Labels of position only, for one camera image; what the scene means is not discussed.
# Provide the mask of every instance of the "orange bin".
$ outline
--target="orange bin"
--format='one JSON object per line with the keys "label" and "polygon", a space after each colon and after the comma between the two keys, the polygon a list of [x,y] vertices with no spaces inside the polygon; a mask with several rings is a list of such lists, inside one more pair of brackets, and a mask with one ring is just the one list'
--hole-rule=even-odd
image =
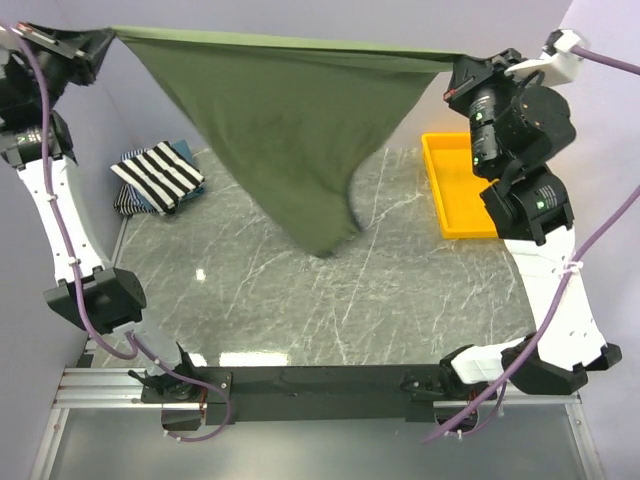
{"label": "orange bin", "polygon": [[426,133],[424,161],[444,238],[492,238],[496,228],[480,192],[489,182],[471,170],[468,133]]}

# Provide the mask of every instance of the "green towel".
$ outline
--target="green towel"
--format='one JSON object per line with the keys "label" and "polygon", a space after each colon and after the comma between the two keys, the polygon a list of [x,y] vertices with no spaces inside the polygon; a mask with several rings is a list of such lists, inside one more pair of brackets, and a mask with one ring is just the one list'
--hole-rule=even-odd
{"label": "green towel", "polygon": [[114,29],[238,184],[317,256],[359,231],[349,202],[353,173],[458,55],[356,42]]}

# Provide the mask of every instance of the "marble table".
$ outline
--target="marble table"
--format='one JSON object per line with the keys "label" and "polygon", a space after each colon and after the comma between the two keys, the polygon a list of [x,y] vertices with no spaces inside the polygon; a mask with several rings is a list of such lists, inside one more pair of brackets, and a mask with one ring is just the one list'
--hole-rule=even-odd
{"label": "marble table", "polygon": [[[118,261],[197,364],[430,363],[535,328],[501,241],[442,238],[419,149],[361,166],[351,194],[366,231],[326,260],[301,251],[210,151],[197,161],[207,193],[175,216],[131,218]],[[93,365],[137,364],[98,352]]]}

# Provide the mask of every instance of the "black and white striped fabric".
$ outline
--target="black and white striped fabric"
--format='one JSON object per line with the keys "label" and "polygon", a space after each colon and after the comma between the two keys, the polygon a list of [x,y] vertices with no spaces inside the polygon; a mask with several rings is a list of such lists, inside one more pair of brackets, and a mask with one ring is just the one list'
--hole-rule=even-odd
{"label": "black and white striped fabric", "polygon": [[111,167],[160,214],[172,213],[178,202],[197,189],[204,176],[171,147],[161,142]]}

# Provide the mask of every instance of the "white wall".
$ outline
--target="white wall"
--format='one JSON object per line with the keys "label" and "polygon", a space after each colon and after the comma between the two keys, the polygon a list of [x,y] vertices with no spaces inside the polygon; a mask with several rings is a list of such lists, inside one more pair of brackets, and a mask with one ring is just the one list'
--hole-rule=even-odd
{"label": "white wall", "polygon": [[[574,0],[562,26],[575,28],[591,48],[640,64],[637,0]],[[550,165],[565,181],[584,241],[640,183],[640,77],[586,63],[559,89],[571,106],[578,138]],[[622,347],[623,360],[594,373],[583,397],[588,421],[611,480],[639,478],[640,205],[585,257],[584,277],[598,326]]]}
{"label": "white wall", "polygon": [[[540,54],[570,0],[58,0],[77,28],[141,25],[235,31],[311,38],[361,40],[462,51],[489,56],[506,47]],[[101,72],[127,126],[142,145],[199,135],[123,45],[114,45]],[[440,75],[390,140],[392,146],[420,145],[422,133],[460,131],[467,121],[447,109]]]}
{"label": "white wall", "polygon": [[[0,0],[5,23],[67,27],[54,0]],[[129,136],[100,86],[70,87],[59,103],[76,144],[83,190],[107,252],[119,231],[112,208],[117,182],[107,165],[130,148]],[[0,161],[0,478],[26,479],[65,365],[85,334],[52,313],[42,294],[55,286],[51,252],[31,197]]]}

